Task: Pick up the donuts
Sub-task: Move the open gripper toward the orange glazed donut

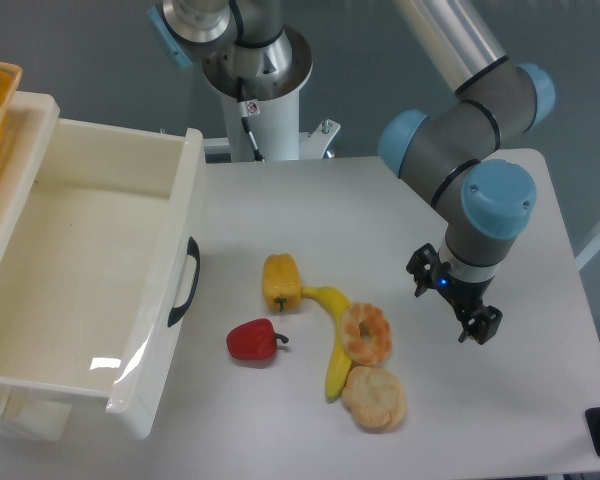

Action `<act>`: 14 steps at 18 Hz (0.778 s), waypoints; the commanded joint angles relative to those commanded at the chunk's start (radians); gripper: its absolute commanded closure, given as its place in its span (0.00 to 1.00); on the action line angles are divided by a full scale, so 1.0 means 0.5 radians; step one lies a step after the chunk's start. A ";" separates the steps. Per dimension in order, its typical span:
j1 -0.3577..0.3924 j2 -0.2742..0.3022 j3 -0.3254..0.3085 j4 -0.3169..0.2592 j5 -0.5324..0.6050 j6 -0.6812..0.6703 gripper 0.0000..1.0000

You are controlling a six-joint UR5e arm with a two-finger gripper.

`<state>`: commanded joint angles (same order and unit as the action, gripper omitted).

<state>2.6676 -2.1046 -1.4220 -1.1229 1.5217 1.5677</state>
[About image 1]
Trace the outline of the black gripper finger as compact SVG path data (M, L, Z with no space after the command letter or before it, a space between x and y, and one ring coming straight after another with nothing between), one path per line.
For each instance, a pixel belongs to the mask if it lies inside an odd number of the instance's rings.
M438 288L439 266L438 253L430 243L424 244L412 254L406 271L413 277L416 297L427 290Z
M462 332L458 341L463 343L472 340L484 345L495 336L502 318L502 312L496 307L480 305L476 311L461 319Z

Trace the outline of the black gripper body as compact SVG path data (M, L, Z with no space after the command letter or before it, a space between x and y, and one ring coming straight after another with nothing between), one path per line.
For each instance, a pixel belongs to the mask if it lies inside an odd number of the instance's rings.
M483 295L492 280L471 282L451 273L449 262L437 261L432 267L432 286L451 305L456 318L463 325L490 323L495 320L492 307L483 303Z

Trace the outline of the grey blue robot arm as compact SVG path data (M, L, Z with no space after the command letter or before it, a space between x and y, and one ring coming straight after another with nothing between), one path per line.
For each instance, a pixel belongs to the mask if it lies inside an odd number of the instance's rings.
M485 343L501 312L483 296L526 227L536 186L519 166L493 159L552 110L554 85L533 64L512 63L468 1L400 1L397 9L457 98L437 118L409 110L384 129L379 157L447 224L439 247L407 264L418 293L438 292L464 338ZM200 61L221 96L235 162L319 158L328 125L302 138L296 102L312 70L306 39L284 24L277 1L160 1L149 22L172 61Z

